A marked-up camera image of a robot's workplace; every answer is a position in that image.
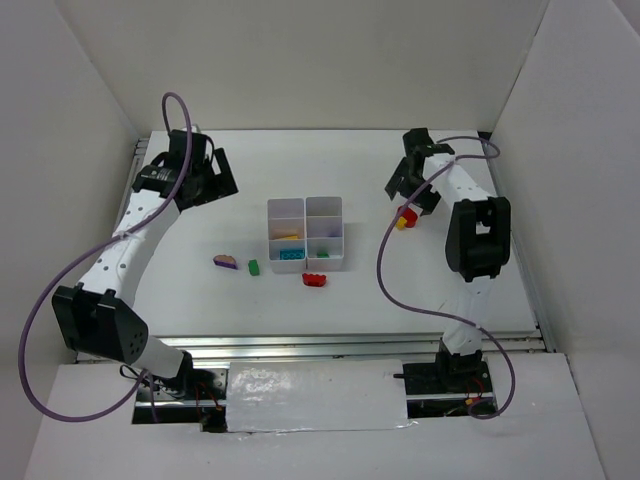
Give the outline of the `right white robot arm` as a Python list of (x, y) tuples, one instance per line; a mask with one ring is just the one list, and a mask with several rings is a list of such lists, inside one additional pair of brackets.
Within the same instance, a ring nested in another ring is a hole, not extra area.
[(405, 155), (385, 192), (433, 213), (444, 203), (451, 216), (444, 246), (449, 269), (460, 280), (452, 320), (439, 342), (436, 371), (443, 382), (476, 376), (481, 370), (482, 336), (494, 280), (511, 253), (511, 205), (503, 196), (486, 191), (464, 170), (450, 145), (452, 138), (434, 141), (426, 128), (403, 137)]

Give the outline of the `teal lego brick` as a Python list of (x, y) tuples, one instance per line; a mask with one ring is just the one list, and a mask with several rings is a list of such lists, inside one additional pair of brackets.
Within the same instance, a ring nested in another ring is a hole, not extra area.
[(304, 248), (290, 248), (279, 251), (280, 260), (303, 260), (305, 258)]

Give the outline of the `red round lego brick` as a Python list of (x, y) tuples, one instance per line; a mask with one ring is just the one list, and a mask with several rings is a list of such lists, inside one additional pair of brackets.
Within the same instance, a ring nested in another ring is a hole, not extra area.
[(406, 208), (400, 217), (404, 217), (407, 220), (405, 229), (411, 229), (416, 226), (418, 215), (411, 208)]

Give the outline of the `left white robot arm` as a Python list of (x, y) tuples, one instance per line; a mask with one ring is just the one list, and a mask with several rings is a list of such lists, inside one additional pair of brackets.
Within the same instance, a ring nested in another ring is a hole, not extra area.
[(209, 136), (171, 131), (167, 151), (137, 174), (115, 243), (75, 286), (59, 286), (52, 296), (66, 346), (147, 370), (180, 395), (209, 379), (189, 353), (152, 336), (133, 304), (156, 247), (179, 215), (237, 191), (224, 150)]

